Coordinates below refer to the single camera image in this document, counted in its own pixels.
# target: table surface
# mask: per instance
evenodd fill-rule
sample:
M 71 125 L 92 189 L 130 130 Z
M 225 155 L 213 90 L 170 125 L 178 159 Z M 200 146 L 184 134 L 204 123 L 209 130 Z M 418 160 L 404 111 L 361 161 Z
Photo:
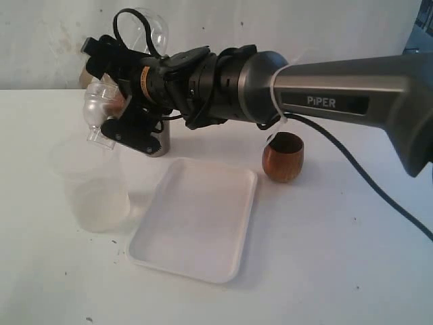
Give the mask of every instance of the table surface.
M 82 91 L 0 91 L 0 324 L 431 324 L 433 244 L 326 139 L 294 121 L 284 129 L 298 134 L 306 151 L 293 183 L 264 176 L 268 133 L 254 125 L 190 131 L 177 121 L 164 157 L 122 148 L 127 224 L 109 234 L 80 230 L 47 154 L 85 130 L 82 98 Z M 412 179 L 382 130 L 320 123 L 433 229 L 431 165 Z M 139 267 L 124 256 L 158 180 L 181 156 L 258 174 L 240 272 L 224 285 Z

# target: black cable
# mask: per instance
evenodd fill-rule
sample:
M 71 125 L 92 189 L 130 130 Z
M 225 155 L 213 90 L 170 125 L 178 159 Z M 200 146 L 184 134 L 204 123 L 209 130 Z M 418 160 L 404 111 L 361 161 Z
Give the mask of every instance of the black cable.
M 324 129 L 322 126 L 318 125 L 316 122 L 313 122 L 312 120 L 309 120 L 303 116 L 292 114 L 292 113 L 285 113 L 285 117 L 290 118 L 292 120 L 300 121 L 304 124 L 307 124 L 308 126 L 312 127 L 314 130 L 320 132 L 323 136 L 325 136 L 330 142 L 332 142 L 335 147 L 337 147 L 341 153 L 349 160 L 349 162 L 352 164 L 352 166 L 357 170 L 357 172 L 362 176 L 362 178 L 368 183 L 368 185 L 373 188 L 373 190 L 379 194 L 381 198 L 383 198 L 390 206 L 392 206 L 394 209 L 396 209 L 403 217 L 405 217 L 407 220 L 409 220 L 416 228 L 421 230 L 431 241 L 433 241 L 433 233 L 417 218 L 412 216 L 409 212 L 404 210 L 403 207 L 401 207 L 397 202 L 395 202 L 383 189 L 379 187 L 378 184 L 372 178 L 368 173 L 364 170 L 364 168 L 357 162 L 357 160 L 354 158 L 354 156 L 347 150 L 347 148 L 340 142 L 336 137 L 334 137 L 330 132 L 328 132 L 326 129 Z
M 146 17 L 141 12 L 138 12 L 135 9 L 131 9 L 131 8 L 122 9 L 113 18 L 113 33 L 114 33 L 114 36 L 116 37 L 117 41 L 120 43 L 120 45 L 125 47 L 125 48 L 128 48 L 125 45 L 122 37 L 120 36 L 119 29 L 117 26 L 118 17 L 120 14 L 122 14 L 124 12 L 127 12 L 128 14 L 134 15 L 143 24 L 145 36 L 146 36 L 147 48 L 149 49 L 149 52 L 153 57 L 160 59 L 161 55 L 158 53 L 158 51 L 156 51 L 154 42 L 152 41 L 152 30 L 150 28 L 150 24 L 147 21 Z

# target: clear plastic cup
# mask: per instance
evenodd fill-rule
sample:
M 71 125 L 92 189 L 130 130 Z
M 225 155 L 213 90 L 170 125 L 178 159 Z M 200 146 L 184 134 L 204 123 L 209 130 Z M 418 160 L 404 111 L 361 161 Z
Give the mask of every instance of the clear plastic cup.
M 113 230 L 126 219 L 130 203 L 118 150 L 75 135 L 51 150 L 49 162 L 61 177 L 66 200 L 84 230 Z

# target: orange ring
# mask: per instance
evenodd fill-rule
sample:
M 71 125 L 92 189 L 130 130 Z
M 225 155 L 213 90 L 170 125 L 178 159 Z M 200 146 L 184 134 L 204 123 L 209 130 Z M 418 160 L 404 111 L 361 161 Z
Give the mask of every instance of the orange ring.
M 147 79 L 147 74 L 149 73 L 149 70 L 150 70 L 150 67 L 145 66 L 143 71 L 141 72 L 141 78 L 140 78 L 141 90 L 144 94 L 144 97 L 146 97 L 152 103 L 156 104 L 155 101 L 152 99 L 152 97 L 150 97 L 149 91 L 147 90 L 146 79 Z

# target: brown cup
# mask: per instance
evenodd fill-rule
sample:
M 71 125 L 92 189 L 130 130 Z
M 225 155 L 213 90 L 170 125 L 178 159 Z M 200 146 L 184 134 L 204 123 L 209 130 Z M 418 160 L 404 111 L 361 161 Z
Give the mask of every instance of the brown cup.
M 278 132 L 263 150 L 263 171 L 273 181 L 287 183 L 295 179 L 304 163 L 304 142 L 288 132 Z

